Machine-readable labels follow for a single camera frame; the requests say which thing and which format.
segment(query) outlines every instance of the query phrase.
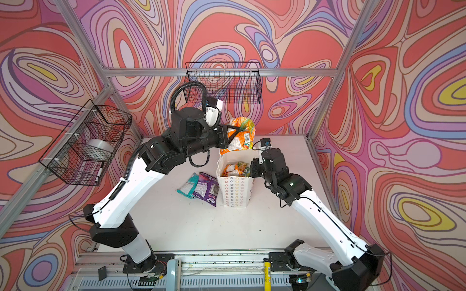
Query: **white paper bag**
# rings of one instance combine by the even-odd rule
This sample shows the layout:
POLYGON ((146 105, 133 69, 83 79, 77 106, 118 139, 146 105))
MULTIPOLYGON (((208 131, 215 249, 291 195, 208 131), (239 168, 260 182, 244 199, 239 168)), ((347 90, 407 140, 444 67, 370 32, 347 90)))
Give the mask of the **white paper bag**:
POLYGON ((226 165, 245 162, 251 166, 251 161, 257 157, 259 157, 259 151, 252 149, 227 152, 220 157, 217 166, 217 180, 222 192, 223 206, 246 208, 251 198, 254 183, 254 178, 222 177, 226 165))

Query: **colorful patterned wall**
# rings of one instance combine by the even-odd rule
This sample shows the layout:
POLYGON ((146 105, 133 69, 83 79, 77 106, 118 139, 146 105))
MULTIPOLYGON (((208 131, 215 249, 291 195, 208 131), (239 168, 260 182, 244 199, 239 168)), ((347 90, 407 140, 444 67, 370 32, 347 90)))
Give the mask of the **colorful patterned wall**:
MULTIPOLYGON (((187 61, 259 61, 262 68, 335 68, 362 2, 90 0, 74 6, 110 68, 184 68, 187 61)), ((180 77, 115 77, 143 135, 169 125, 180 77)), ((261 105, 227 105, 258 134, 307 134, 328 78, 263 78, 261 105)))
POLYGON ((466 290, 465 72, 465 1, 382 0, 312 136, 383 290, 466 290))
MULTIPOLYGON (((0 205, 18 190, 76 111, 102 89, 53 0, 0 1, 0 205)), ((136 140, 125 137, 100 187, 50 176, 0 239, 0 290, 58 290, 90 237, 68 214, 116 184, 136 140)), ((84 220, 77 220, 88 228, 84 220)))
MULTIPOLYGON (((160 135, 168 127, 170 97, 184 77, 113 77, 142 135, 160 135)), ((306 134, 329 77, 278 77, 278 88, 262 91, 260 104, 225 104, 222 121, 251 118, 257 134, 306 134)), ((187 106, 183 94, 178 108, 187 106)))

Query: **chip bag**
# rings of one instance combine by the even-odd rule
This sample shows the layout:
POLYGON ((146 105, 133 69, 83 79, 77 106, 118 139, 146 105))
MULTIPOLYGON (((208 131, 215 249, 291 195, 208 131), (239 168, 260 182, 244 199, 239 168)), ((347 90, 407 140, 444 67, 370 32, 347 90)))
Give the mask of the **chip bag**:
MULTIPOLYGON (((238 126, 241 131, 235 136, 227 149, 220 150, 220 154, 223 155, 234 150, 252 149, 256 133, 254 122, 246 117, 238 117, 232 118, 228 124, 238 126)), ((234 129, 228 129, 227 136, 231 137, 234 131, 234 129)))
POLYGON ((229 177, 229 176, 247 177, 247 174, 250 171, 251 170, 247 166, 247 163, 237 162, 235 164, 226 165, 225 169, 223 170, 222 177, 229 177))

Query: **teal snack bag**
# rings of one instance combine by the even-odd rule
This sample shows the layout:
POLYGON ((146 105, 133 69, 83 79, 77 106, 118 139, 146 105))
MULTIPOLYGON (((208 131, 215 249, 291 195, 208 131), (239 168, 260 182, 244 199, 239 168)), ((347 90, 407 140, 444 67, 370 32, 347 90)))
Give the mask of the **teal snack bag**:
POLYGON ((193 173, 189 180, 184 183, 183 186, 181 186, 178 190, 176 190, 178 193, 183 194, 184 196, 194 199, 197 198, 193 192, 194 189, 196 189, 196 185, 198 184, 199 176, 196 173, 193 173))

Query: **yellow cylinder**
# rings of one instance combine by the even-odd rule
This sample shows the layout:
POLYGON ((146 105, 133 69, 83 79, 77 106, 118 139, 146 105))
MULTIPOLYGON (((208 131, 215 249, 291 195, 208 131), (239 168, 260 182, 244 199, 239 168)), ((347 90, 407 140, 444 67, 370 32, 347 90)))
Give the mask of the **yellow cylinder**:
POLYGON ((270 262, 264 262, 265 285, 264 291, 272 290, 272 279, 270 278, 270 262))

